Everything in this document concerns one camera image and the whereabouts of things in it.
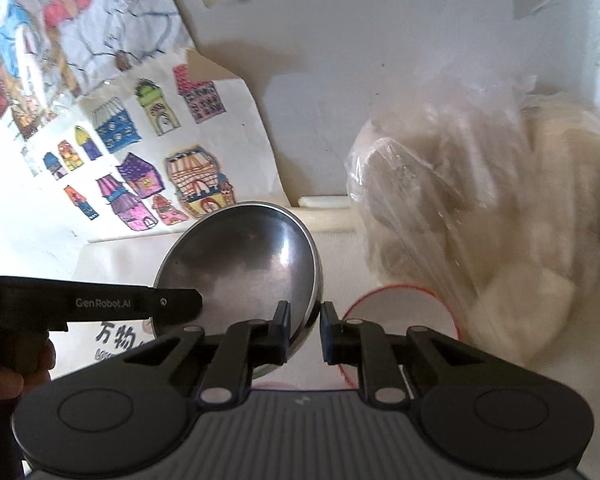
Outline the person's left hand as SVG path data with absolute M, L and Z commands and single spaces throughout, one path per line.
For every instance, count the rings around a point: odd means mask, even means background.
M 0 332 L 0 401 L 18 398 L 50 382 L 50 372 L 56 365 L 56 350 L 50 341 L 50 332 L 33 333 L 33 336 L 38 337 L 33 347 L 29 347 L 33 351 L 34 367 L 23 373 L 17 370 L 14 360 L 16 351 L 21 350 L 20 344 L 7 347 L 14 338 Z

